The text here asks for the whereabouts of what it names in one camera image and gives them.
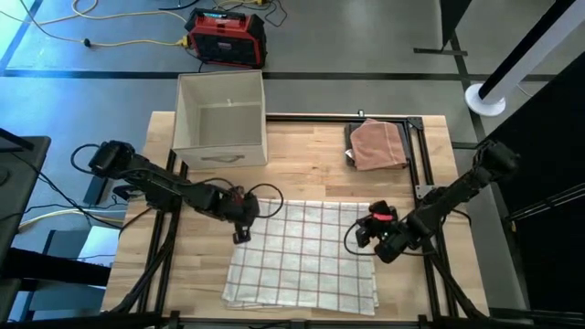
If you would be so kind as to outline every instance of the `red portable power station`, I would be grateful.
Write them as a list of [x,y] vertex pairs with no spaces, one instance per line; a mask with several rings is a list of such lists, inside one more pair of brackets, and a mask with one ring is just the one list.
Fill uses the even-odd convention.
[[264,21],[222,10],[196,8],[185,24],[189,47],[205,63],[260,69],[266,60]]

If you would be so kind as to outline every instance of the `wooden tabletop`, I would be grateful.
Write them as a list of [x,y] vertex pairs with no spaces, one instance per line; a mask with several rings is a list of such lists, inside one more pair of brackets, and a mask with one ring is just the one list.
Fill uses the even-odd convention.
[[[154,112],[143,155],[165,166],[173,134],[173,112]],[[423,116],[431,167],[436,185],[447,186],[457,177],[455,160],[443,116]],[[342,123],[268,122],[270,160],[262,167],[212,169],[189,172],[189,179],[223,177],[246,189],[258,183],[279,187],[286,199],[373,202],[385,199],[400,216],[413,208],[410,174],[404,170],[357,172],[346,165]],[[412,135],[418,152],[416,135]],[[419,175],[423,181],[420,163]],[[270,189],[258,197],[277,197]],[[132,202],[126,218],[146,209]],[[391,264],[376,259],[379,307],[375,316],[319,309],[227,310],[221,301],[233,251],[233,226],[183,207],[165,301],[165,314],[173,310],[185,318],[416,321],[431,316],[421,257],[400,256]],[[102,309],[117,305],[144,271],[154,225],[154,211],[128,227],[120,238]],[[452,274],[477,308],[487,313],[472,235],[467,221],[450,215],[444,227]],[[442,281],[435,271],[441,311],[446,314]],[[158,276],[153,279],[148,310],[154,309]]]

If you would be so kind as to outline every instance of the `box handle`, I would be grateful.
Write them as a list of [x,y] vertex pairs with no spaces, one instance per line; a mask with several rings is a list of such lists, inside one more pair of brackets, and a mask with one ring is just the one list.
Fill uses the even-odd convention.
[[201,161],[215,161],[221,162],[224,164],[232,164],[238,161],[239,159],[245,158],[245,155],[220,155],[220,156],[206,156],[202,157]]

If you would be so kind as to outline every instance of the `folded towel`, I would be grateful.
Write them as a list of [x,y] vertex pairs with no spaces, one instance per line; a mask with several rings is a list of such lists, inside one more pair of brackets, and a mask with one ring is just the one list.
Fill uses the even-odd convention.
[[[260,200],[261,214],[280,201]],[[347,229],[369,204],[286,201],[272,218],[257,218],[251,241],[237,245],[222,299],[229,308],[315,307],[374,315],[374,262],[348,253]],[[355,229],[347,245],[360,253]]]
[[350,138],[357,170],[406,166],[406,155],[396,124],[367,119],[351,133]]

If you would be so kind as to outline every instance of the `black metal frame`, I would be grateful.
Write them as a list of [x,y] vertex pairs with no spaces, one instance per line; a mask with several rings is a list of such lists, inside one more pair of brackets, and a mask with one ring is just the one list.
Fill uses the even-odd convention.
[[[376,116],[376,115],[368,115],[368,116],[361,116],[361,115],[339,115],[339,114],[326,114],[326,115],[288,115],[288,114],[267,114],[266,121],[267,122],[340,122],[340,123],[350,123],[350,122],[363,122],[365,119],[371,118],[382,122],[392,122],[398,125],[401,125],[404,128],[407,136],[407,145],[409,147],[409,174],[410,174],[410,181],[412,184],[412,195],[414,197],[415,206],[420,203],[420,200],[416,197],[416,186],[420,184],[419,172],[417,168],[417,162],[414,152],[414,148],[412,147],[413,141],[411,137],[411,132],[414,131],[417,134],[419,140],[419,147],[420,147],[420,158],[422,163],[422,168],[425,176],[425,182],[427,185],[433,185],[433,176],[431,170],[431,160],[429,158],[429,152],[427,148],[427,142],[424,132],[424,126],[422,123],[421,117],[388,117],[388,116]],[[175,167],[176,162],[176,155],[173,151],[170,151],[166,163],[167,170],[173,170]],[[181,164],[181,171],[180,175],[186,177],[186,173],[188,171],[188,167],[185,163]],[[178,221],[180,220],[180,209],[173,212],[171,216],[170,228],[172,229],[175,234],[172,236],[172,239],[176,237],[176,228],[178,227]],[[156,215],[156,219],[154,222],[154,229],[153,229],[153,236],[151,237],[151,243],[149,247],[148,253],[148,260],[147,264],[152,261],[154,254],[158,250],[158,246],[160,244],[160,238],[163,230],[164,224],[164,214],[158,213]],[[447,257],[446,246],[445,246],[445,239],[443,236],[442,231],[438,232],[436,236],[436,246],[437,250],[440,253],[442,260],[445,262],[447,269],[449,269],[449,260]],[[156,302],[155,302],[155,312],[162,313],[164,309],[165,303],[165,296],[166,290],[168,287],[168,280],[170,277],[170,270],[171,270],[171,260],[172,260],[172,253],[169,254],[168,258],[165,260],[164,265],[161,269],[161,277],[158,286],[158,292],[156,295]],[[441,317],[441,307],[439,303],[439,296],[437,292],[437,283],[435,281],[434,269],[431,263],[431,260],[428,256],[424,257],[424,269],[425,269],[425,277],[427,281],[427,288],[429,292],[429,301],[431,307],[431,314],[433,319],[438,319]],[[457,314],[457,305],[455,300],[452,296],[452,291],[448,286],[445,286],[445,292],[447,296],[447,306],[448,312],[450,316],[458,316]],[[148,290],[145,290],[143,295],[141,296],[138,304],[138,313],[145,313],[146,312],[146,304],[148,300]],[[176,313],[173,314],[172,317],[167,318],[169,321],[173,320],[179,325],[183,324],[195,324],[195,323],[207,323],[207,324],[258,324],[258,323],[273,323],[274,320],[253,320],[253,319],[209,319],[209,318],[197,318],[197,319],[184,319],[178,317]],[[319,324],[319,325],[336,325],[336,324],[359,324],[359,325],[368,325],[368,326],[393,326],[399,325],[400,327],[404,326],[412,326],[412,327],[420,327],[422,322],[426,322],[426,317],[422,316],[418,321],[398,321],[398,322],[372,322],[372,321],[314,321],[314,320],[306,320],[301,322],[303,325],[307,324]]]

